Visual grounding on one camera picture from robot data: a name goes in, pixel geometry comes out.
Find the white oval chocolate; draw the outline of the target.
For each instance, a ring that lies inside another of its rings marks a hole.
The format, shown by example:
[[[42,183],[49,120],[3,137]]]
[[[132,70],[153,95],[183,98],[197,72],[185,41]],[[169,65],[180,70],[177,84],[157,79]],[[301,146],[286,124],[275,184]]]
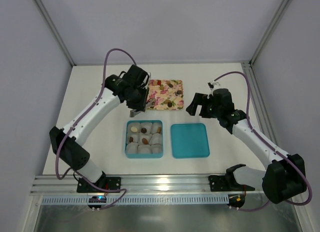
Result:
[[[138,131],[138,129],[136,127],[131,127],[131,131],[136,133]]]

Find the teal lid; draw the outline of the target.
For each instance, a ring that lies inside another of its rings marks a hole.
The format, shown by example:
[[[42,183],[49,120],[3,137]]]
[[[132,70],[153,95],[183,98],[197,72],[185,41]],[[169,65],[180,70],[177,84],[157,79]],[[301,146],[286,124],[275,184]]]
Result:
[[[175,159],[207,158],[210,147],[203,123],[180,123],[170,127],[172,156]]]

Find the brown oval chocolate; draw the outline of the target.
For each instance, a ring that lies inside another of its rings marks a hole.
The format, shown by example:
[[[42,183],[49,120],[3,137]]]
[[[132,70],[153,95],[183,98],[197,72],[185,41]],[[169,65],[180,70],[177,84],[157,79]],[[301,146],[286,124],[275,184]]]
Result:
[[[148,140],[147,140],[146,138],[143,138],[141,141],[142,141],[142,143],[145,144],[145,145],[148,145],[148,144],[149,144],[149,142],[148,142]]]

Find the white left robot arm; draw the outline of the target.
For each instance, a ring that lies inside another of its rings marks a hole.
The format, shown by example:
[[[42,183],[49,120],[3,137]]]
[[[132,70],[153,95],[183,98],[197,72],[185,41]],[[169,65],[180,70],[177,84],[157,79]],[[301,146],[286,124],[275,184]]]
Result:
[[[59,173],[59,162],[63,161],[95,191],[110,191],[106,174],[83,146],[96,126],[121,103],[137,112],[146,110],[150,77],[149,72],[134,64],[119,75],[104,75],[101,89],[93,101],[63,128],[54,126],[50,130],[57,179],[66,176]]]

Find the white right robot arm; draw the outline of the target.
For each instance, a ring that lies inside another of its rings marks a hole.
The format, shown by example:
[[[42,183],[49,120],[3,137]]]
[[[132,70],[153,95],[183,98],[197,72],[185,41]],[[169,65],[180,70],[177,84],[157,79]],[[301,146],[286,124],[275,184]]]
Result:
[[[219,88],[212,94],[196,93],[186,111],[194,116],[198,107],[201,107],[199,115],[202,118],[217,119],[220,126],[241,140],[265,167],[265,171],[243,165],[227,169],[237,184],[261,189],[274,204],[307,190],[303,158],[298,154],[290,155],[255,129],[246,113],[235,109],[228,89]]]

